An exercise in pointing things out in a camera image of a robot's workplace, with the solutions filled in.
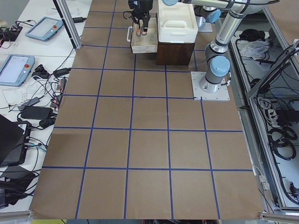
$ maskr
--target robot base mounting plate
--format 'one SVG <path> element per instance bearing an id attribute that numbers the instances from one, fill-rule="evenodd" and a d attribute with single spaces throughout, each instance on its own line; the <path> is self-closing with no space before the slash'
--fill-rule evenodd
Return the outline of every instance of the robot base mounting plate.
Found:
<path id="1" fill-rule="evenodd" d="M 212 25 L 209 22 L 206 22 L 202 27 L 198 27 L 198 32 L 211 33 L 213 32 Z"/>
<path id="2" fill-rule="evenodd" d="M 213 101 L 229 101 L 228 87 L 222 85 L 216 93 L 207 93 L 203 91 L 199 86 L 200 79 L 205 76 L 206 72 L 191 72 L 192 87 L 194 100 L 213 100 Z"/>

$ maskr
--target tablet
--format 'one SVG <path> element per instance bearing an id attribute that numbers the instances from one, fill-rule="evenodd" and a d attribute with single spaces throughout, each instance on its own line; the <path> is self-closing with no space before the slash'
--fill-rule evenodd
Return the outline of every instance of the tablet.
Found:
<path id="1" fill-rule="evenodd" d="M 34 56 L 9 55 L 0 68 L 0 85 L 22 85 L 29 75 L 34 62 Z"/>
<path id="2" fill-rule="evenodd" d="M 43 17 L 37 24 L 25 33 L 25 36 L 46 41 L 63 26 L 62 20 Z"/>

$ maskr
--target white box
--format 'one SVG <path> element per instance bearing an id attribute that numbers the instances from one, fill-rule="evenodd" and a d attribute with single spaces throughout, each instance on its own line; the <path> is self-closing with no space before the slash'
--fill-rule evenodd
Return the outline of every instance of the white box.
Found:
<path id="1" fill-rule="evenodd" d="M 157 52 L 158 38 L 157 38 L 157 19 L 150 18 L 148 33 L 146 36 L 137 36 L 136 30 L 139 29 L 137 24 L 133 24 L 131 49 L 133 54 L 139 53 L 154 53 Z"/>
<path id="2" fill-rule="evenodd" d="M 166 6 L 158 0 L 159 42 L 194 43 L 198 26 L 192 4 Z"/>

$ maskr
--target white table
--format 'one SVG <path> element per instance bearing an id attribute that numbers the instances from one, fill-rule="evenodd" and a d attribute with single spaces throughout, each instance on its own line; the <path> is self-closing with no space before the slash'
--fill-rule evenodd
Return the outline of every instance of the white table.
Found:
<path id="1" fill-rule="evenodd" d="M 66 1 L 69 7 L 69 10 L 72 14 L 72 17 L 87 17 L 89 8 L 91 5 L 92 0 L 67 0 Z M 60 19 L 58 12 L 53 9 L 55 8 L 54 3 L 52 0 L 30 0 L 27 6 L 25 7 L 23 13 L 19 17 L 19 21 L 26 21 L 26 20 L 35 20 L 38 22 L 44 16 L 48 16 L 51 18 Z M 82 34 L 83 28 L 85 23 L 77 23 L 75 24 L 76 29 L 79 35 Z M 17 93 L 20 88 L 26 89 L 33 81 L 31 78 L 31 74 L 34 69 L 43 64 L 44 68 L 49 72 L 52 73 L 69 55 L 73 46 L 71 41 L 66 33 L 65 27 L 62 27 L 57 34 L 55 34 L 50 40 L 43 42 L 39 40 L 35 40 L 25 36 L 25 33 L 30 29 L 30 26 L 21 24 L 23 26 L 23 30 L 19 34 L 17 40 L 12 42 L 12 46 L 8 49 L 0 48 L 0 66 L 4 63 L 7 56 L 9 54 L 21 54 L 21 55 L 32 55 L 35 56 L 35 64 L 31 70 L 31 73 L 27 77 L 26 82 L 20 87 L 11 87 L 11 86 L 1 86 L 0 85 L 0 108 L 6 107 L 7 102 L 4 98 L 3 91 L 7 89 L 11 89 L 12 92 Z M 64 67 L 71 67 L 74 61 L 76 52 L 70 55 L 70 57 L 66 60 L 61 68 Z M 31 92 L 35 92 L 38 88 L 38 85 L 35 87 L 30 87 L 29 90 Z M 14 100 L 18 101 L 17 99 L 19 96 L 15 94 Z M 49 103 L 50 97 L 47 95 L 41 99 L 41 101 L 36 104 L 36 106 L 45 106 Z M 5 116 L 11 121 L 17 120 L 17 114 L 19 112 L 8 112 L 9 109 L 1 109 L 0 114 Z M 28 120 L 33 126 L 38 126 L 38 120 Z M 31 137 L 37 138 L 40 141 L 46 143 L 51 132 L 53 130 L 53 126 L 46 128 L 45 130 L 32 130 Z M 36 148 L 30 149 L 27 151 L 25 162 L 21 165 L 23 168 L 27 170 L 32 170 L 37 157 L 37 150 Z M 43 164 L 43 160 L 45 157 L 45 152 L 39 150 L 39 156 L 37 160 L 36 169 L 40 169 Z M 37 182 L 37 179 L 34 179 L 32 183 L 29 185 L 32 186 Z M 15 205 L 9 205 L 6 208 L 0 210 L 0 212 L 12 212 L 12 211 L 25 211 L 29 209 L 31 204 L 32 197 L 28 196 L 22 200 L 19 200 Z"/>
<path id="2" fill-rule="evenodd" d="M 6 57 L 7 56 L 0 55 L 0 64 L 2 64 L 5 61 Z M 36 62 L 33 66 L 33 70 L 38 65 L 43 64 L 45 69 L 49 73 L 52 73 L 52 71 L 55 70 L 64 60 L 65 60 L 65 57 L 51 57 L 51 58 L 49 58 L 49 57 L 46 57 L 46 56 L 37 56 L 36 57 Z M 68 58 L 66 60 L 66 62 L 64 63 L 64 65 L 62 66 L 62 68 L 71 67 L 71 65 L 73 64 L 73 60 L 74 60 L 74 57 Z M 20 87 L 21 88 L 27 88 L 29 86 L 30 82 L 32 82 L 32 80 L 33 80 L 33 78 L 31 78 L 31 74 L 30 74 L 28 76 L 26 82 Z M 17 90 L 17 88 L 19 88 L 19 87 L 11 87 L 11 86 L 0 85 L 0 108 L 7 106 L 6 101 L 4 99 L 4 96 L 3 96 L 3 90 L 6 90 L 6 89 L 15 89 L 15 90 Z M 36 104 L 35 106 L 47 105 L 49 103 L 50 99 L 51 98 L 47 95 L 47 96 L 43 97 L 41 99 L 41 101 L 38 104 Z M 17 114 L 19 112 L 8 112 L 8 111 L 9 111 L 9 109 L 2 109 L 2 110 L 0 110 L 0 114 L 5 116 L 7 119 L 9 119 L 11 121 L 16 121 L 17 120 L 16 117 L 17 117 Z M 38 120 L 28 120 L 28 121 L 33 126 L 38 126 L 38 122 L 39 122 Z M 34 137 L 36 139 L 39 139 L 40 141 L 42 141 L 43 143 L 46 144 L 46 142 L 48 140 L 48 137 L 50 136 L 52 130 L 53 130 L 53 126 L 47 127 L 44 130 L 32 130 L 30 136 Z M 29 149 L 27 151 L 27 154 L 26 154 L 25 162 L 21 165 L 21 167 L 31 171 L 34 164 L 35 164 L 35 162 L 36 162 L 36 157 L 37 157 L 36 148 Z M 43 152 L 42 150 L 39 150 L 38 160 L 37 160 L 35 170 L 40 169 L 42 167 L 44 157 L 45 157 L 45 152 Z M 30 188 L 30 186 L 34 185 L 37 182 L 37 179 L 38 178 L 34 179 L 31 182 L 31 184 L 29 185 L 29 188 Z M 15 205 L 9 205 L 8 207 L 1 209 L 0 212 L 26 211 L 26 210 L 29 209 L 31 201 L 32 201 L 32 197 L 28 196 L 24 199 L 19 200 Z"/>
<path id="3" fill-rule="evenodd" d="M 87 17 L 92 0 L 67 0 L 67 5 L 72 14 L 72 17 Z M 19 21 L 35 20 L 40 21 L 44 16 L 55 19 L 60 19 L 57 10 L 52 0 L 30 0 L 25 7 L 23 13 L 19 17 Z M 76 29 L 79 35 L 82 35 L 83 23 L 76 23 Z M 0 48 L 1 55 L 9 54 L 26 54 L 35 56 L 68 56 L 73 48 L 71 41 L 63 26 L 58 32 L 48 41 L 40 41 L 25 36 L 25 33 L 31 28 L 26 24 L 21 23 L 23 30 L 20 32 L 15 42 L 11 42 L 8 49 Z M 7 48 L 9 42 L 5 42 L 3 47 Z"/>

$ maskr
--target white container lid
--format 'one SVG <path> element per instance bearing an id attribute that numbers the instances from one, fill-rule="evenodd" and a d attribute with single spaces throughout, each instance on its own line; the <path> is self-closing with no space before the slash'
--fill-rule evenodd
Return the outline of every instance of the white container lid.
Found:
<path id="1" fill-rule="evenodd" d="M 162 0 L 158 0 L 159 35 L 182 31 L 186 35 L 196 35 L 198 32 L 193 5 L 178 2 L 173 6 L 166 6 Z"/>

